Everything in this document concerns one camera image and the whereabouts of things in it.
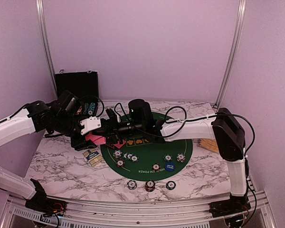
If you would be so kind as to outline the teal chips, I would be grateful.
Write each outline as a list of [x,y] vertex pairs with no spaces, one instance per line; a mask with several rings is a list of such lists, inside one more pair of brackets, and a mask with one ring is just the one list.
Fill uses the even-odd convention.
[[132,162],[138,161],[138,156],[132,153],[124,153],[123,158]]

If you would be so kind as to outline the red backed card deck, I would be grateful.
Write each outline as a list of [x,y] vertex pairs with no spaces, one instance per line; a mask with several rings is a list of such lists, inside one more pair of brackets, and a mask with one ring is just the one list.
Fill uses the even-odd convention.
[[100,146],[100,145],[106,145],[109,148],[112,149],[121,149],[123,146],[126,145],[126,141],[123,140],[122,143],[118,142],[116,144],[112,144],[109,143],[105,137],[103,136],[98,136],[98,135],[93,135],[91,132],[89,132],[86,136],[85,136],[85,140],[86,141],[91,141],[93,142],[96,146]]

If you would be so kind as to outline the blue small blind button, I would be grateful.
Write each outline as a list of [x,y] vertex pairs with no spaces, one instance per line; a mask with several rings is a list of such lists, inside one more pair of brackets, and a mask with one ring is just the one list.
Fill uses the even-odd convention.
[[166,171],[175,171],[176,165],[173,162],[168,162],[165,164]]

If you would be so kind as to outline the brown black chip stack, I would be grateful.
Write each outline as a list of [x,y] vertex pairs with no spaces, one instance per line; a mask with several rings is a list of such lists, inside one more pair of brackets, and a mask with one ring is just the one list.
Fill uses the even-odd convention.
[[147,192],[152,192],[152,191],[154,191],[154,190],[155,190],[155,182],[152,181],[152,180],[146,181],[146,183],[145,183],[145,190],[146,190]]

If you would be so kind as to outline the blue white chip stack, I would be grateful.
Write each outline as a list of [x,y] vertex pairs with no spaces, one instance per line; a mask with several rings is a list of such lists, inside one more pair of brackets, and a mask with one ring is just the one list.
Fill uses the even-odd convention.
[[136,187],[137,187],[136,181],[134,181],[134,180],[129,180],[129,181],[127,182],[127,187],[128,187],[128,189],[130,189],[130,190],[136,189]]

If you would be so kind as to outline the teal black chip stack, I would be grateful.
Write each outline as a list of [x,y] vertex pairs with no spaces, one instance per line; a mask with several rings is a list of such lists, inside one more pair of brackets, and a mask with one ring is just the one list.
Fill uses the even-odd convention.
[[166,183],[166,189],[173,190],[176,188],[176,183],[174,181],[168,181]]

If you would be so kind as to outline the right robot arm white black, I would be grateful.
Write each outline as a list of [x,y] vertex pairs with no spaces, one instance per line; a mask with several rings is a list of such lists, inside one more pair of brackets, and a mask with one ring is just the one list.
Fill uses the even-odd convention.
[[117,115],[108,109],[109,118],[105,125],[105,138],[109,144],[116,144],[141,134],[152,143],[173,142],[186,139],[215,140],[222,159],[228,166],[231,191],[226,209],[237,212],[244,206],[247,195],[246,177],[248,175],[245,158],[245,131],[228,109],[221,108],[212,116],[174,120],[156,120],[150,111],[143,108],[130,108],[130,119],[117,121]]

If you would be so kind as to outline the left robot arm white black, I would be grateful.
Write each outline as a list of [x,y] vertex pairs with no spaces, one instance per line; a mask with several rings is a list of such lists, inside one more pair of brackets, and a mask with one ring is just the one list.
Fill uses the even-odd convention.
[[[46,104],[42,101],[25,104],[9,117],[0,120],[0,151],[10,149],[15,152],[12,158],[32,155],[29,149],[37,148],[37,138],[41,131],[53,130],[72,140],[84,140],[85,135],[101,126],[99,117],[81,117],[76,113],[81,104],[70,101],[66,105],[54,101]],[[0,189],[31,200],[40,211],[50,208],[50,200],[40,183],[25,179],[16,174],[16,168],[0,166]]]

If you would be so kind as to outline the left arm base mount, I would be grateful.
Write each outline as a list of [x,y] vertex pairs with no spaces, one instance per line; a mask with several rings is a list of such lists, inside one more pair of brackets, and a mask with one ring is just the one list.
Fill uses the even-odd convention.
[[57,200],[57,199],[30,199],[26,200],[25,207],[43,212],[46,215],[58,215],[62,216],[65,212],[65,208],[67,206],[67,203],[63,200]]

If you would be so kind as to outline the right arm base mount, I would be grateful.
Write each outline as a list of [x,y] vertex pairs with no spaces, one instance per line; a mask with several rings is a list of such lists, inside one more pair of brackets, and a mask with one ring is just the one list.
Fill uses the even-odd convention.
[[251,209],[250,203],[240,200],[227,199],[209,204],[209,213],[211,213],[214,218],[240,213],[249,209]]

